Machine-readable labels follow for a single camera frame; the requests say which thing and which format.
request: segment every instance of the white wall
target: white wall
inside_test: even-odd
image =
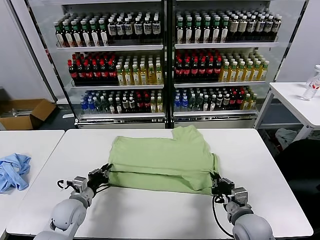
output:
[[[0,100],[44,98],[53,102],[5,0],[0,0],[0,22]]]
[[[309,0],[277,82],[305,82],[320,64],[319,0]]]

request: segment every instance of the black cable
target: black cable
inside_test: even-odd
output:
[[[227,234],[229,237],[234,238],[233,235],[231,235],[230,233],[228,233],[219,223],[217,215],[216,215],[216,209],[215,209],[215,202],[216,202],[217,197],[213,197],[212,198],[212,210],[213,210],[213,215],[214,215],[214,219],[216,221],[216,224],[218,224],[219,228],[225,233]]]

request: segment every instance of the white side table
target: white side table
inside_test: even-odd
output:
[[[301,96],[306,91],[305,82],[271,82],[270,90],[253,127],[258,129],[270,103],[274,97],[303,124],[303,128],[293,141],[305,139],[312,130],[320,129],[320,95],[317,93],[311,101],[305,101]]]

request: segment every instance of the robotic arm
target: robotic arm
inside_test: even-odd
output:
[[[72,240],[79,226],[84,222],[87,208],[92,199],[102,190],[108,188],[111,164],[106,164],[88,174],[88,181],[77,176],[73,181],[58,181],[58,186],[63,189],[72,187],[74,191],[69,199],[58,203],[52,211],[51,217],[44,230],[35,236],[34,240]],[[214,218],[221,230],[235,240],[275,240],[269,223],[254,214],[248,204],[248,192],[243,187],[235,188],[235,184],[218,174],[211,175],[212,209]],[[229,234],[220,225],[215,203],[223,204],[227,212],[227,219],[234,225]]]

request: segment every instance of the table leg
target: table leg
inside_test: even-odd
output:
[[[266,115],[266,112],[270,106],[272,99],[274,99],[274,94],[272,93],[271,89],[269,89],[269,92],[266,95],[266,98],[265,98],[264,103],[262,105],[261,111],[259,112],[259,115],[253,124],[254,129],[258,130],[258,128],[260,127],[260,124],[261,124],[262,120],[264,119],[264,116]]]
[[[304,125],[293,141],[295,142],[307,138],[313,129],[314,128],[311,126]]]

